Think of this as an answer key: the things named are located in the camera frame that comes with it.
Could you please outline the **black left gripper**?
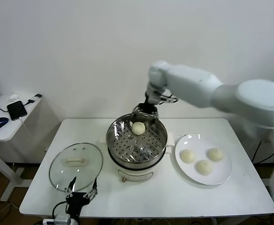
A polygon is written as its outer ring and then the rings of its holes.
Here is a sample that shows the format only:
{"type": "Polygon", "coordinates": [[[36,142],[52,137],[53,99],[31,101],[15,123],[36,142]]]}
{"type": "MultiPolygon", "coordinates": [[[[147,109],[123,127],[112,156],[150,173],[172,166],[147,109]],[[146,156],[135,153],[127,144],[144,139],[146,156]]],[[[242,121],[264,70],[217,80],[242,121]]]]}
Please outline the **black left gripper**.
{"type": "Polygon", "coordinates": [[[80,214],[82,208],[90,203],[90,199],[94,199],[97,195],[97,178],[95,178],[92,189],[88,193],[73,192],[75,182],[76,177],[65,188],[66,202],[68,204],[67,214],[80,214]]]}

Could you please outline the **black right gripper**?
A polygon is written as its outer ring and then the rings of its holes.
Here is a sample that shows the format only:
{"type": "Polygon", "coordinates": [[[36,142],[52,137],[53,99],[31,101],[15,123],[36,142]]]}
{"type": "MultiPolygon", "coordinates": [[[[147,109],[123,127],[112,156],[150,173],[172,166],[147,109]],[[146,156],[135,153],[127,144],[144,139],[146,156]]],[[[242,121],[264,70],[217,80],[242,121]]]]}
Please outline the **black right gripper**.
{"type": "MultiPolygon", "coordinates": [[[[150,119],[150,125],[151,126],[156,126],[156,122],[159,121],[159,115],[158,115],[158,110],[155,105],[149,104],[149,103],[139,103],[135,108],[134,112],[140,112],[140,113],[146,113],[151,115],[150,119]]],[[[137,114],[136,113],[130,113],[128,115],[128,125],[130,128],[133,127],[133,124],[136,122],[137,114]]]]}

